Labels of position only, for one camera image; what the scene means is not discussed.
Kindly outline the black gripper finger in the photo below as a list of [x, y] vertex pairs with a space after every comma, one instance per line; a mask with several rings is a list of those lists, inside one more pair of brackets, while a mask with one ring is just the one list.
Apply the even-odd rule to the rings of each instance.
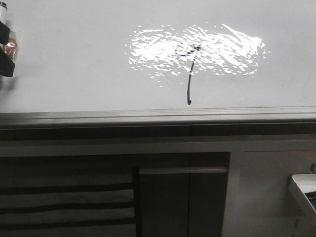
[[12, 58], [12, 53], [5, 51], [3, 45], [0, 46], [0, 75], [5, 77], [13, 77], [15, 63]]
[[0, 44], [6, 45], [9, 41], [10, 28], [0, 22]]

